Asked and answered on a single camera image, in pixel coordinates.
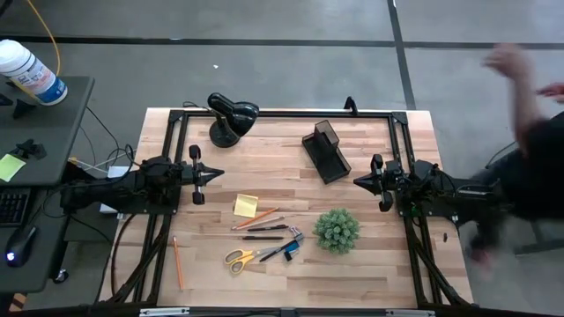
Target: gray floor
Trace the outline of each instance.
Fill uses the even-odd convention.
[[[35,0],[59,36],[192,39],[393,41],[386,0]],[[560,0],[396,0],[404,41],[564,43]],[[23,1],[0,18],[0,33],[44,35]],[[55,67],[50,44],[26,44]],[[147,107],[204,104],[211,92],[261,107],[343,106],[406,109],[395,48],[86,45],[61,44],[63,75],[96,78],[91,108],[121,144],[136,144]],[[564,50],[530,50],[538,85],[564,81]],[[480,66],[487,50],[405,50],[417,109],[430,110],[444,169],[458,177],[480,169],[512,141],[504,80]],[[539,100],[547,115],[561,108]],[[114,145],[89,115],[83,127],[98,161]],[[92,163],[83,136],[73,155]],[[562,237],[560,224],[542,224]],[[463,242],[473,228],[467,225]],[[528,223],[508,224],[506,247],[489,272],[468,261],[482,306],[564,314],[564,251],[516,257],[512,247],[532,242]],[[108,248],[73,244],[66,285],[31,295],[28,308],[93,302]]]

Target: white canister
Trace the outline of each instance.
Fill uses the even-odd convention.
[[[67,96],[67,85],[16,41],[0,41],[0,74],[44,106],[56,105]]]

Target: lamp base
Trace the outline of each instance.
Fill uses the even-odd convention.
[[[210,139],[213,145],[220,148],[227,148],[236,145],[240,138],[227,129],[225,125],[219,125],[219,123],[215,121],[210,127]]]

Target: wooden table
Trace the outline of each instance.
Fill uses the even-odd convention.
[[[169,110],[147,110],[137,161],[160,155]],[[415,158],[440,164],[430,113],[411,111],[408,119]],[[339,148],[352,171],[329,185],[323,184],[301,145],[301,138],[312,133],[314,124],[322,119],[259,118],[251,131],[229,149],[215,147],[210,141],[208,130],[212,120],[189,119],[184,158],[188,158],[189,145],[197,144],[202,149],[202,162],[226,173],[205,189],[205,205],[191,203],[193,187],[182,190],[181,207],[173,217],[169,236],[159,306],[416,306],[403,221],[393,209],[380,212],[378,198],[353,185],[354,178],[369,172],[373,154],[382,154],[384,160],[392,159],[385,120],[330,119],[340,138]],[[401,133],[398,139],[403,150]],[[239,276],[229,273],[223,263],[229,251],[281,245],[243,241],[240,236],[246,232],[230,230],[246,219],[233,214],[234,199],[240,193],[260,197],[259,210],[279,207],[273,215],[286,216],[285,223],[296,225],[304,232],[306,238],[292,262],[277,255],[265,263],[252,261]],[[347,208],[360,221],[356,248],[345,255],[323,251],[316,246],[312,234],[317,218],[337,207]],[[124,232],[116,258],[118,286],[139,261],[146,223],[147,217],[137,216]],[[429,218],[428,223],[438,267],[461,296],[471,302],[455,226],[435,217]],[[446,242],[443,242],[444,233],[449,236]],[[281,234],[288,238],[285,241],[292,237],[290,232]],[[183,291],[177,280],[172,236],[177,237],[180,246]],[[422,273],[430,299],[428,274],[426,270]],[[149,276],[152,269],[145,292],[152,281]],[[100,299],[109,295],[108,266]]]

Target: desk organizer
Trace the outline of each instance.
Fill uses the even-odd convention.
[[[345,177],[351,172],[351,166],[338,148],[338,141],[335,130],[327,120],[317,123],[314,133],[301,139],[325,184]]]

